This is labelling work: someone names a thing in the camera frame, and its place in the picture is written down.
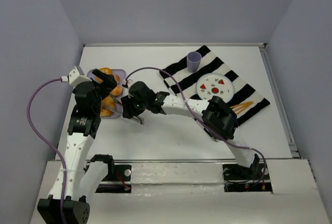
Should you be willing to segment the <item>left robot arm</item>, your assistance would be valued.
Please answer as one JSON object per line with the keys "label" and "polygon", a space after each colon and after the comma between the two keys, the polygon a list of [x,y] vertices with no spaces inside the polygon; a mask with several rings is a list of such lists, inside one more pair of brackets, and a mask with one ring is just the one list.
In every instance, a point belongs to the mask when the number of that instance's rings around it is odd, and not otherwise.
{"label": "left robot arm", "polygon": [[100,182],[114,173],[114,159],[110,155],[95,155],[86,165],[88,152],[101,123],[102,100],[117,82],[113,75],[94,69],[99,83],[74,67],[68,75],[76,104],[67,129],[66,149],[59,155],[61,166],[48,197],[40,199],[37,210],[45,223],[87,223],[90,215],[89,200]]}

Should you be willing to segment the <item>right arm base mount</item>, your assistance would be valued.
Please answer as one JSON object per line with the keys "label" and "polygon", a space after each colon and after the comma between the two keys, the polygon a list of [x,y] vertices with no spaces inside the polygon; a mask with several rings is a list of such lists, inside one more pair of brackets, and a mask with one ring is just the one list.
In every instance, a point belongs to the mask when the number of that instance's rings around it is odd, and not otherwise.
{"label": "right arm base mount", "polygon": [[257,172],[237,164],[223,164],[224,191],[231,192],[272,192],[268,167],[258,165]]}

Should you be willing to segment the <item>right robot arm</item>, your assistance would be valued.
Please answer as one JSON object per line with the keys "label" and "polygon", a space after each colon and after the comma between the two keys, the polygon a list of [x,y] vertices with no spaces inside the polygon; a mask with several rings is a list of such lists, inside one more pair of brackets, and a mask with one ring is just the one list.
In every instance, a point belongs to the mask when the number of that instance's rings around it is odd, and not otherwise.
{"label": "right robot arm", "polygon": [[168,92],[155,93],[142,81],[128,80],[123,86],[128,89],[128,95],[121,98],[124,118],[138,117],[146,110],[154,114],[193,118],[214,139],[226,143],[239,166],[256,173],[259,157],[240,137],[237,116],[220,97],[186,100]]}

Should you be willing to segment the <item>large orange bread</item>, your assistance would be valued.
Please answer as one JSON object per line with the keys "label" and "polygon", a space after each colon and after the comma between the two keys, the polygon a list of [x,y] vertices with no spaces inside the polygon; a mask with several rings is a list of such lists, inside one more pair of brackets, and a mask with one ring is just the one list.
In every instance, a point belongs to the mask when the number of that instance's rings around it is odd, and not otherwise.
{"label": "large orange bread", "polygon": [[101,102],[101,117],[110,117],[114,114],[114,110],[116,110],[116,103],[112,99],[111,96],[107,96]]}

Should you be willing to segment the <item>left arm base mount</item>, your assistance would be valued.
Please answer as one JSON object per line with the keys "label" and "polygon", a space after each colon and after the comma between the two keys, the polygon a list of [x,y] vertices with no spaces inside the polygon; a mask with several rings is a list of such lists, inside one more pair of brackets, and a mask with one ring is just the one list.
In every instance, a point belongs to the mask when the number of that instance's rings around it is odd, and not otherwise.
{"label": "left arm base mount", "polygon": [[96,193],[131,193],[131,164],[115,164],[113,174],[107,174],[96,189]]}

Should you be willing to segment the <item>metal food tongs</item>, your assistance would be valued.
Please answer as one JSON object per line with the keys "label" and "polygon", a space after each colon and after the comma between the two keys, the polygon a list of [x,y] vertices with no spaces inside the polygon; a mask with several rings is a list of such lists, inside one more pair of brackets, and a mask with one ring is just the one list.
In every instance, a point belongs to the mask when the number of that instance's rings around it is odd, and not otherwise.
{"label": "metal food tongs", "polygon": [[113,95],[109,95],[101,101],[100,117],[117,118],[123,115],[122,103]]}

